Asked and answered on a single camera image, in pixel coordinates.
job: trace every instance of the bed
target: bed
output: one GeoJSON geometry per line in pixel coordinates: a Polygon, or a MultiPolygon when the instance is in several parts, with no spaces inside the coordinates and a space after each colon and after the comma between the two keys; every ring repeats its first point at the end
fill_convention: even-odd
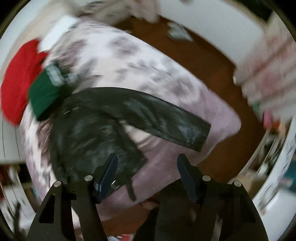
{"type": "MultiPolygon", "coordinates": [[[[65,20],[68,18],[72,22],[62,29],[59,28],[61,22],[52,24],[51,31],[41,38],[40,51],[50,53],[44,65],[52,60],[63,60],[74,72],[85,70],[76,92],[91,87],[134,89],[164,99],[212,125],[200,153],[126,126],[126,132],[148,162],[133,177],[135,202],[130,200],[126,188],[121,187],[97,206],[101,220],[105,221],[177,180],[178,154],[185,153],[190,162],[197,165],[219,142],[237,133],[241,122],[234,110],[202,81],[152,46],[90,18],[64,15],[67,17],[63,21],[68,22],[65,20]]],[[[20,125],[20,136],[24,158],[41,199],[56,181],[47,148],[50,130],[50,120],[38,122],[29,104],[20,125]]],[[[75,227],[79,227],[74,212],[73,221],[75,227]]]]}

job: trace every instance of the floral curtain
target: floral curtain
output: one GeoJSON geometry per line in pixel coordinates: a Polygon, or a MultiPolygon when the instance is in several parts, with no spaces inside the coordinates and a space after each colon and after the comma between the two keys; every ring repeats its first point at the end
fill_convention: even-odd
{"type": "Polygon", "coordinates": [[[158,20],[158,0],[126,0],[131,14],[150,23],[158,20]]]}
{"type": "Polygon", "coordinates": [[[296,43],[278,17],[238,64],[234,82],[259,116],[296,104],[296,43]]]}

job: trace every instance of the black leather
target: black leather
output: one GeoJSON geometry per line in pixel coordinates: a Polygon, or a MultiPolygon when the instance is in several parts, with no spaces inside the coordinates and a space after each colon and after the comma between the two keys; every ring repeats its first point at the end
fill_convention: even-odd
{"type": "Polygon", "coordinates": [[[90,88],[65,99],[50,134],[52,168],[63,183],[82,180],[118,155],[119,186],[130,182],[146,159],[121,120],[138,129],[200,151],[210,124],[152,95],[124,88],[90,88]]]}

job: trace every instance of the brown floor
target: brown floor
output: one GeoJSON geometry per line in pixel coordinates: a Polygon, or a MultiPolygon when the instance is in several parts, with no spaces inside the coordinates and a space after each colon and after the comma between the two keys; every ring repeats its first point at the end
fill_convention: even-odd
{"type": "MultiPolygon", "coordinates": [[[[184,66],[209,89],[226,101],[239,115],[242,126],[239,133],[216,146],[208,158],[199,164],[203,174],[219,182],[235,177],[249,160],[265,131],[257,121],[240,87],[233,84],[234,64],[211,44],[194,33],[194,42],[176,42],[166,36],[168,26],[165,19],[149,24],[131,18],[119,24],[125,29],[132,25],[132,34],[160,50],[184,66]]],[[[112,235],[134,233],[144,222],[148,211],[137,205],[120,216],[103,223],[106,233],[112,235]]]]}

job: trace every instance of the green cloth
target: green cloth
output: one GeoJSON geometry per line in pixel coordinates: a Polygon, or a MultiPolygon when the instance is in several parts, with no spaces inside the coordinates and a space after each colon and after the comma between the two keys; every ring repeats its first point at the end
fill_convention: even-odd
{"type": "Polygon", "coordinates": [[[67,69],[59,68],[57,62],[51,62],[41,72],[29,89],[29,99],[38,121],[48,119],[72,93],[73,86],[67,83],[73,78],[67,69]]]}

